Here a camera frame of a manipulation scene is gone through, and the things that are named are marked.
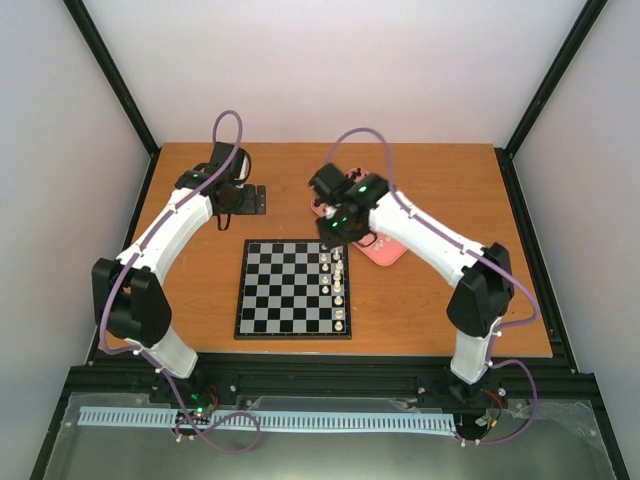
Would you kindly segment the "black and silver chessboard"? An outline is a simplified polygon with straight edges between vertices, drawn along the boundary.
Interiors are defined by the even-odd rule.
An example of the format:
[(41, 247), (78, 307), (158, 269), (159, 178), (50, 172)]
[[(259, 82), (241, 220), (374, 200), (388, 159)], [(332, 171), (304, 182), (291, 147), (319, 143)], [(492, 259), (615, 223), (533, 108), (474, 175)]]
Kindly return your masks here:
[[(240, 339), (350, 339), (349, 252), (343, 248), (343, 288), (333, 290), (336, 262), (333, 249), (314, 239), (248, 239), (244, 242), (234, 338)], [(329, 261), (322, 262), (326, 254)], [(330, 271), (323, 272), (328, 264)], [(323, 284), (322, 277), (329, 276)], [(329, 287), (323, 294), (322, 287)], [(344, 303), (334, 304), (342, 296)], [(335, 318), (343, 309), (345, 317)], [(336, 332), (334, 324), (344, 330)]]

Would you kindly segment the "frame post black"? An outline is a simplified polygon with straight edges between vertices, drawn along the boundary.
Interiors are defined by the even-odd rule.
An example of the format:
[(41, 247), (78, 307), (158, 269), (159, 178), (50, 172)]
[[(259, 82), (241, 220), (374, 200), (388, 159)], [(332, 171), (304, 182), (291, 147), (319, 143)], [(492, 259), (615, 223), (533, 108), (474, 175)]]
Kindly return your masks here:
[(145, 152), (150, 158), (157, 157), (161, 148), (151, 133), (85, 2), (81, 0), (63, 0), (63, 4), (121, 105)]
[(607, 0), (588, 0), (584, 3), (504, 147), (505, 155), (509, 161), (515, 159), (607, 3)]

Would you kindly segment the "left frame post black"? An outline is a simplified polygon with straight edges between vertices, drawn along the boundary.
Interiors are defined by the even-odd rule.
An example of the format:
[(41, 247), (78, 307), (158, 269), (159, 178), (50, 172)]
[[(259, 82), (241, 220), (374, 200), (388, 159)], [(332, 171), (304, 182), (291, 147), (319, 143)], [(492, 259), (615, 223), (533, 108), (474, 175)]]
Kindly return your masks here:
[(151, 133), (85, 2), (81, 0), (63, 0), (63, 4), (121, 105), (145, 152), (150, 158), (157, 157), (161, 148)]

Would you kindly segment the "black aluminium frame base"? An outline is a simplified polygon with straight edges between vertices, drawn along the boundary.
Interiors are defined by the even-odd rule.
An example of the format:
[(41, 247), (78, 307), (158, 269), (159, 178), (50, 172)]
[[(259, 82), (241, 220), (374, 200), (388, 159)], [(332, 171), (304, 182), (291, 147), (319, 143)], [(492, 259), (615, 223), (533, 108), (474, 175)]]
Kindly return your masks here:
[[(445, 373), (443, 357), (350, 357), (315, 355), (203, 354), (204, 372), (218, 388), (219, 398), (236, 404), (242, 395), (335, 396), (415, 398), (427, 402), (420, 387)], [(578, 372), (564, 358), (527, 358), (538, 395), (544, 400), (587, 400), (595, 409), (605, 450), (618, 479), (629, 473), (604, 403), (592, 374)], [(132, 355), (95, 354), (82, 366), (70, 369), (31, 476), (43, 478), (73, 393), (144, 393), (173, 400), (165, 381), (150, 365)]]

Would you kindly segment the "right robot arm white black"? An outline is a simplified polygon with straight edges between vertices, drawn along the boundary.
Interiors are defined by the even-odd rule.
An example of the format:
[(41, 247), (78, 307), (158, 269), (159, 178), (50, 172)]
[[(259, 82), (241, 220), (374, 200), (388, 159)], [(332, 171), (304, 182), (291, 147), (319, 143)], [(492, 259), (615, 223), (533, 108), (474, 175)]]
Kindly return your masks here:
[(316, 228), (327, 247), (359, 242), (368, 235), (388, 236), (452, 287), (446, 315), (456, 329), (455, 350), (436, 390), (462, 405), (478, 399), (488, 379), (493, 338), (514, 296), (507, 278), (508, 250), (498, 243), (485, 247), (450, 230), (377, 174), (354, 180), (328, 163), (308, 185), (324, 207)]

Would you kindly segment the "right frame post black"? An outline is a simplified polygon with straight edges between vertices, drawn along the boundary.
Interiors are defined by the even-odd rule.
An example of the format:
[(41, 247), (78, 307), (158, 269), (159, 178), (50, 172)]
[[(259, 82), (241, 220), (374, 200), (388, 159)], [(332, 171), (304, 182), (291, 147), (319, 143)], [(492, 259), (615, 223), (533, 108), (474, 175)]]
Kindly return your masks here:
[(509, 161), (515, 159), (607, 3), (607, 0), (588, 0), (584, 3), (504, 147), (505, 155)]

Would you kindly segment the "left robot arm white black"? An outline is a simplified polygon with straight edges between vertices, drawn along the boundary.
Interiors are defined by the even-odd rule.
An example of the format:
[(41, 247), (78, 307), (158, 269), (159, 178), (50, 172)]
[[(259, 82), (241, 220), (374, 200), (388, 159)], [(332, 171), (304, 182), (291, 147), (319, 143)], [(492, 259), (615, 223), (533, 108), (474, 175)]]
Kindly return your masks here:
[(166, 205), (138, 240), (113, 260), (99, 259), (91, 270), (101, 350), (147, 355), (158, 371), (174, 376), (172, 388), (186, 402), (206, 395), (208, 378), (195, 369), (195, 350), (171, 326), (163, 283), (203, 225), (215, 219), (224, 231), (231, 216), (255, 199), (256, 187), (246, 184), (250, 173), (245, 149), (214, 142), (210, 160), (177, 179)]

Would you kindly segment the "pink plastic tray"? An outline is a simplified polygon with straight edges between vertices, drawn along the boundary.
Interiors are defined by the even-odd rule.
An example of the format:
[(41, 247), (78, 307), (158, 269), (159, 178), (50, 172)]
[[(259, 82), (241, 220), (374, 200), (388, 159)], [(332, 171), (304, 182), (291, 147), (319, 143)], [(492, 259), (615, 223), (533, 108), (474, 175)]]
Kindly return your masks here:
[[(351, 168), (345, 174), (346, 177), (357, 183), (362, 178), (369, 175), (369, 172), (362, 168)], [(311, 201), (311, 210), (318, 216), (322, 217), (326, 212), (326, 205), (321, 203), (318, 198)], [(382, 242), (383, 247), (375, 250), (374, 246)], [(387, 267), (395, 263), (406, 251), (401, 243), (388, 235), (370, 233), (359, 242), (353, 242), (352, 245), (367, 256), (376, 265)]]

